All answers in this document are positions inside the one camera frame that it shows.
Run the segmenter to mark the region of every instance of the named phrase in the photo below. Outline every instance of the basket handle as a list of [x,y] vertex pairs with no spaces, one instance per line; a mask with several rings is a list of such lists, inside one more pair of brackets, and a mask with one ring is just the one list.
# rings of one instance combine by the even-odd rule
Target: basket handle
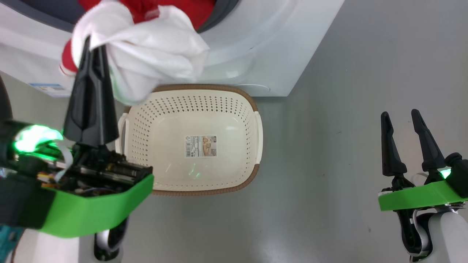
[[116,152],[117,153],[122,153],[122,131],[124,130],[124,125],[125,125],[125,138],[124,138],[124,155],[127,156],[127,140],[128,140],[128,119],[127,119],[127,113],[122,114],[120,119],[118,120],[118,131],[120,136],[116,139]]
[[262,160],[262,154],[263,154],[263,124],[262,124],[262,118],[260,117],[260,113],[258,113],[258,111],[255,111],[254,113],[257,119],[257,133],[258,133],[258,151],[257,151],[256,164],[259,164],[260,161]]

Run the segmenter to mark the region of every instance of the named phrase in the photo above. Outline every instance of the product label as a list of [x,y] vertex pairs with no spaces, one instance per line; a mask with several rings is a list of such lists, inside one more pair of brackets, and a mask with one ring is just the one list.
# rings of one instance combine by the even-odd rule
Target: product label
[[60,84],[53,84],[53,83],[28,83],[35,89],[38,89],[47,95],[54,97],[54,98],[64,98],[70,97],[71,92],[66,90]]
[[217,136],[185,136],[185,157],[216,157]]

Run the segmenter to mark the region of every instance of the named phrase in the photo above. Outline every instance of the barcode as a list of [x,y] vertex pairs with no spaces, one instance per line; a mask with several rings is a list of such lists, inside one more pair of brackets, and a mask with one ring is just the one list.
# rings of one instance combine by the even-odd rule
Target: barcode
[[190,142],[185,143],[185,157],[191,157],[191,152],[190,150],[192,149],[192,144]]

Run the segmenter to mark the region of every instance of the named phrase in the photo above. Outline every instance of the green bracket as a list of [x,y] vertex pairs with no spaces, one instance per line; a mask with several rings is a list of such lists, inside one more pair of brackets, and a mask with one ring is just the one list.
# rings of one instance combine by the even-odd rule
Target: green bracket
[[446,181],[408,188],[379,197],[381,211],[394,211],[465,202]]
[[56,196],[40,232],[61,238],[95,234],[120,224],[153,190],[149,175],[126,192],[101,197],[81,197],[49,189]]

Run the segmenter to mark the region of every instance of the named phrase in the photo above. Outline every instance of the brown basket rim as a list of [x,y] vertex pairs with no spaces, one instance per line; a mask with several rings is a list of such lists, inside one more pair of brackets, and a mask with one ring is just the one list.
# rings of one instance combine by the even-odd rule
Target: brown basket rim
[[[177,84],[177,85],[163,85],[159,86],[154,89],[153,92],[161,92],[161,91],[171,91],[171,90],[194,90],[194,89],[200,89],[200,90],[220,90],[220,91],[228,91],[228,92],[234,92],[237,93],[244,98],[247,99],[247,101],[250,103],[250,106],[252,107],[253,111],[258,111],[257,105],[255,104],[254,99],[249,96],[245,91],[232,87],[232,86],[226,86],[226,85],[211,85],[211,84]],[[124,113],[130,113],[131,107],[126,107],[124,109]],[[201,191],[166,191],[166,190],[153,190],[151,194],[153,195],[159,195],[159,196],[208,196],[208,195],[216,195],[216,194],[224,194],[224,193],[230,193],[230,192],[235,192],[238,191],[247,185],[249,185],[255,178],[255,176],[258,173],[258,169],[260,168],[260,164],[256,164],[254,166],[254,169],[250,176],[245,180],[243,183],[233,186],[233,187],[228,187],[228,188],[222,188],[222,189],[215,189],[215,190],[201,190]]]

